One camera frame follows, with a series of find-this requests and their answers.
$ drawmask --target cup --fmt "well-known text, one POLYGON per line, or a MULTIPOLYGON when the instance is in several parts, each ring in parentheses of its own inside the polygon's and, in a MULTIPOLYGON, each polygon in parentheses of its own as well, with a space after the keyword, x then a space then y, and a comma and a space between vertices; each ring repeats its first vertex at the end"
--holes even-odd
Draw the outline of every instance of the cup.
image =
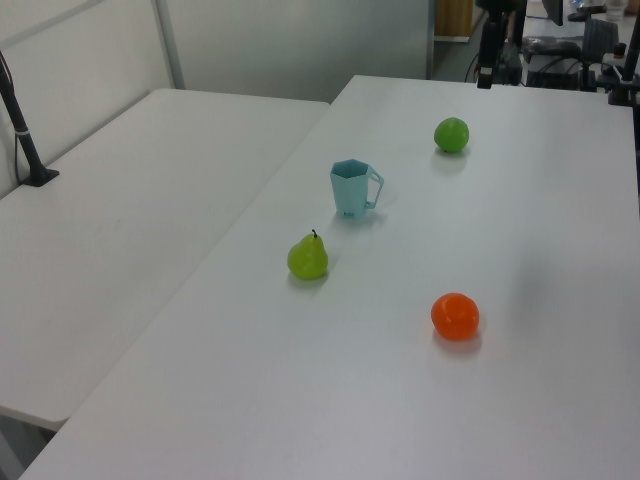
POLYGON ((331 168, 331 186, 338 215, 345 218, 363 217, 368 209, 376 207, 384 179, 371 165, 358 160, 336 162, 331 168), (367 200, 369 180, 379 184, 373 202, 367 200))

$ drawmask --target table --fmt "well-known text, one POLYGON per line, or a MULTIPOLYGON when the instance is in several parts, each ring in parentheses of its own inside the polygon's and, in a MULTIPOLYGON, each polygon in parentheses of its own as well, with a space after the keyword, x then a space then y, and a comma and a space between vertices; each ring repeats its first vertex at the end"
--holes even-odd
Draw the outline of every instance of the table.
POLYGON ((328 108, 158 90, 0 201, 0 414, 57 430, 328 108))
POLYGON ((635 181, 605 96, 355 77, 23 478, 633 478, 635 181), (350 157, 385 178, 360 222, 329 182, 350 157), (312 228, 329 274, 304 283, 312 228), (449 291, 471 341, 433 332, 449 291))

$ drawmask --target apple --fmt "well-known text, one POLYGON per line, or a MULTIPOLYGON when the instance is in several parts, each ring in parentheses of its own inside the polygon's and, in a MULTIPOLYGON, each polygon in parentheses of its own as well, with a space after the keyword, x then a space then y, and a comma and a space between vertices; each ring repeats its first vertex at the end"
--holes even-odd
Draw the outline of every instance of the apple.
POLYGON ((469 141, 469 127, 459 118, 447 118, 440 122, 433 133, 433 139, 445 152, 458 153, 469 141))
POLYGON ((329 257, 324 249, 322 238, 315 230, 299 243, 291 247, 287 256, 287 266, 291 273, 302 280, 320 278, 327 271, 329 257))

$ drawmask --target pear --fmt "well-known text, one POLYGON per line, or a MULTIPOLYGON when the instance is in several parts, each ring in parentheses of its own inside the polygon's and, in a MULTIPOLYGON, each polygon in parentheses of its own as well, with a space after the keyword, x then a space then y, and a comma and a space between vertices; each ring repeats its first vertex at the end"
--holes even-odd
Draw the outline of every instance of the pear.
POLYGON ((291 273, 302 280, 320 278, 327 271, 329 257, 322 238, 315 230, 297 243, 287 256, 287 266, 291 273))

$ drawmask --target wall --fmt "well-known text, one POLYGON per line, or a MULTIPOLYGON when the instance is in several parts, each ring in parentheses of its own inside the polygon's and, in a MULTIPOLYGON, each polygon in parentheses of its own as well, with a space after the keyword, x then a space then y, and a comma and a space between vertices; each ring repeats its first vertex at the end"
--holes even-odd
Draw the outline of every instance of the wall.
POLYGON ((331 102, 354 74, 425 78, 431 0, 158 0, 176 86, 331 102))
MULTIPOLYGON (((77 4, 77 0, 67 0, 77 4)), ((15 0, 0 0, 11 12, 15 0)), ((40 157, 49 164, 150 91, 171 86, 153 0, 95 0, 26 38, 0 41, 40 157)), ((0 197, 15 187, 13 126, 0 104, 0 197)), ((21 176, 28 173, 21 158, 21 176)))

